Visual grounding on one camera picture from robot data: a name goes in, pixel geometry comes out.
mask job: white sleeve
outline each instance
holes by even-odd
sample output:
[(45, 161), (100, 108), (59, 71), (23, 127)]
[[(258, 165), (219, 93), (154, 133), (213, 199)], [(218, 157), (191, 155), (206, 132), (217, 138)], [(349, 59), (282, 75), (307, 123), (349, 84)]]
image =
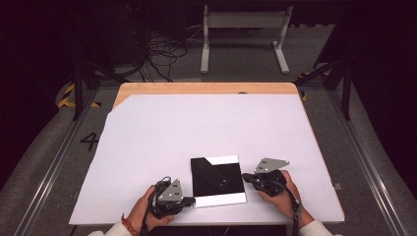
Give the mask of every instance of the white sleeve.
[(341, 236), (339, 234), (331, 234), (325, 226), (318, 220), (314, 220), (311, 223), (300, 229), (301, 236)]
[(113, 227), (111, 227), (105, 234), (101, 231), (95, 231), (89, 234), (89, 236), (132, 236), (132, 234), (122, 224), (122, 222), (118, 222), (113, 225)]

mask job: red bracelet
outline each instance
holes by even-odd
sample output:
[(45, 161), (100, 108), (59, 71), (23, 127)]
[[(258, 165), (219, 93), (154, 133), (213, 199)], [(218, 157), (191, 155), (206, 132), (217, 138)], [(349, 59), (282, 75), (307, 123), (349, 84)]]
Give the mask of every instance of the red bracelet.
[(122, 223), (125, 225), (126, 229), (132, 234), (132, 236), (139, 236), (139, 233), (132, 227), (131, 222), (125, 218), (125, 214), (122, 214)]

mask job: white tabletop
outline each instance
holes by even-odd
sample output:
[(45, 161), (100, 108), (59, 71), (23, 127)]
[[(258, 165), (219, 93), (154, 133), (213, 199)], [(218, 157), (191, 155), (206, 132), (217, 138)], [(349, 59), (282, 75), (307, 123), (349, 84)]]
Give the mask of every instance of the white tabletop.
[[(191, 197), (190, 159), (238, 155), (242, 173), (262, 157), (289, 160), (303, 205), (324, 222), (343, 210), (298, 94), (131, 95), (109, 113), (70, 224), (112, 224), (165, 176)], [(244, 183), (247, 202), (184, 208), (171, 225), (287, 224)]]

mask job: person's hand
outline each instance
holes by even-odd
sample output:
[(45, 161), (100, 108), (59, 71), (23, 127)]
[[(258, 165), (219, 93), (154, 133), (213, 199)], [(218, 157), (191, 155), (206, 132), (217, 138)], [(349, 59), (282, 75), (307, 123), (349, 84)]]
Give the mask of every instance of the person's hand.
[[(289, 191), (294, 195), (294, 197), (301, 202), (300, 193), (298, 192), (297, 186), (295, 186), (294, 182), (291, 180), (291, 176), (289, 175), (288, 171), (281, 170), (282, 175), (285, 177), (285, 180), (287, 182), (286, 187)], [(258, 191), (258, 195), (261, 196), (261, 198), (272, 205), (275, 206), (275, 208), (287, 216), (288, 218), (292, 219), (294, 217), (294, 212), (292, 211), (292, 203), (291, 199), (289, 198), (288, 193), (284, 190), (281, 194), (271, 198), (268, 194)], [(314, 218), (304, 209), (301, 209), (301, 217), (299, 221), (300, 228), (304, 225), (310, 223), (313, 221)]]
[[(133, 206), (131, 212), (127, 219), (131, 222), (132, 227), (137, 231), (141, 232), (142, 229), (142, 220), (144, 219), (145, 212), (147, 211), (148, 207), (148, 198), (155, 190), (155, 186), (150, 186), (147, 192), (138, 199), (135, 206)], [(167, 225), (174, 219), (173, 215), (167, 215), (162, 219), (157, 219), (153, 214), (149, 213), (147, 217), (147, 226), (148, 231), (151, 231), (156, 226), (163, 226)]]

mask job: dark background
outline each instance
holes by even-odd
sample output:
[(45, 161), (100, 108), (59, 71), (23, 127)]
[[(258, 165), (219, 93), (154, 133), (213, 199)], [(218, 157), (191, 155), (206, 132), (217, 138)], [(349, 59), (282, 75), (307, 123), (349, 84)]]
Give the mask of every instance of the dark background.
[[(352, 81), (388, 156), (417, 196), (417, 96), (413, 70), (417, 65), (417, 19), (412, 8), (401, 3), (371, 8), (377, 11), (366, 14), (369, 11), (361, 9), (353, 16), (368, 23), (365, 29), (341, 29), (349, 31), (349, 35), (364, 35), (356, 47), (360, 49), (352, 55)], [(290, 24), (333, 24), (341, 9), (337, 5), (298, 6)], [(155, 27), (184, 40), (184, 28), (201, 23), (203, 7), (153, 6), (144, 10)], [(57, 113), (55, 96), (71, 80), (79, 55), (112, 70), (113, 65), (138, 63), (143, 51), (132, 34), (132, 21), (123, 5), (70, 9), (59, 1), (3, 1), (0, 23), (3, 186), (31, 141)], [(330, 39), (334, 42), (328, 42), (323, 58), (340, 56), (355, 41), (349, 38), (343, 33), (333, 35)]]

